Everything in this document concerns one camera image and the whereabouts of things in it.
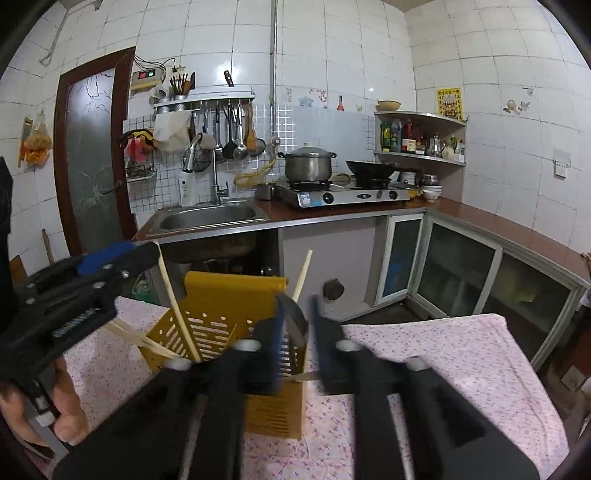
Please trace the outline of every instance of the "chopsticks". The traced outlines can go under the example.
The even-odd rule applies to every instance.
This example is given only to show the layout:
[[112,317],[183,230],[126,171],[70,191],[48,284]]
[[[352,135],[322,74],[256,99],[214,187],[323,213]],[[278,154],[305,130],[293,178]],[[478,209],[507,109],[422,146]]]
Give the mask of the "chopsticks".
[[173,94],[176,95],[186,95],[184,94],[184,84],[189,78],[188,74],[184,75],[176,75],[170,79],[170,86],[173,88]]

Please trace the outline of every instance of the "bowl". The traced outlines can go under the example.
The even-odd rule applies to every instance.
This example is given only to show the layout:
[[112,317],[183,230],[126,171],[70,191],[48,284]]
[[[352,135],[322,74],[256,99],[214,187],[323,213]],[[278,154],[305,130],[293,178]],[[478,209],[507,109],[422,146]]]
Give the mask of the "bowl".
[[439,192],[431,192],[429,190],[423,190],[423,198],[425,198],[426,201],[428,201],[428,202],[434,202],[435,200],[437,200],[439,198],[440,195],[441,195],[441,193],[439,193]]
[[396,100],[378,100],[375,109],[378,112],[395,112],[400,108],[400,102]]

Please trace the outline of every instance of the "digital display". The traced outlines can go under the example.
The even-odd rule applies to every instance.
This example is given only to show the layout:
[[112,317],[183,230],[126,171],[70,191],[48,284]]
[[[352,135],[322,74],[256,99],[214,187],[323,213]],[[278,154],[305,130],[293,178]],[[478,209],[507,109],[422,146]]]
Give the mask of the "digital display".
[[155,76],[155,75],[156,75],[156,69],[152,69],[152,70],[146,70],[146,71],[144,71],[144,72],[140,72],[140,73],[138,74],[138,79],[139,79],[139,80],[143,80],[143,79],[146,79],[146,78],[153,77],[153,76]]

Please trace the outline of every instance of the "gas stove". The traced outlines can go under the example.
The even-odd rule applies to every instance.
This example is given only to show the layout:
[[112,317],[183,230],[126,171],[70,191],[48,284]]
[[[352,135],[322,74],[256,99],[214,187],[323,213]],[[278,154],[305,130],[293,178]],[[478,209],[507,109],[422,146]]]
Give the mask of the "gas stove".
[[294,190],[287,183],[280,184],[278,186],[279,195],[283,202],[299,208],[410,200],[407,190],[395,188],[365,189],[356,187],[353,183],[345,187],[327,184],[324,188],[319,189],[316,185],[312,184],[307,188],[300,184],[297,186],[297,190]]

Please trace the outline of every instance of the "wooden stick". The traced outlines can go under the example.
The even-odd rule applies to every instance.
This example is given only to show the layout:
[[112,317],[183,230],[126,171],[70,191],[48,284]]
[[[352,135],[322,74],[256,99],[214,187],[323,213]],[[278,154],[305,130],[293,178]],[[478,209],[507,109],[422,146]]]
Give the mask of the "wooden stick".
[[201,357],[197,351],[197,347],[195,346],[195,342],[193,342],[193,337],[187,328],[187,324],[184,322],[183,315],[181,314],[181,309],[178,308],[177,299],[174,296],[173,286],[170,283],[170,277],[168,276],[168,272],[166,271],[166,265],[164,264],[164,257],[162,256],[162,250],[160,250],[160,244],[155,241],[154,242],[158,246],[158,250],[160,251],[160,257],[158,259],[158,267],[160,268],[160,273],[162,275],[162,279],[164,280],[164,286],[166,287],[166,293],[168,294],[168,299],[170,304],[173,306],[174,316],[177,319],[178,328],[181,330],[183,334],[183,339],[185,341],[185,345],[191,352],[193,359],[196,362],[201,361]]
[[312,259],[312,250],[308,250],[308,254],[306,255],[306,260],[304,260],[304,264],[301,267],[300,275],[297,277],[297,282],[295,283],[294,294],[292,295],[292,299],[294,302],[298,302],[301,295],[301,289],[304,287],[304,282],[306,281],[306,275],[308,274],[308,268],[310,268],[310,260]]

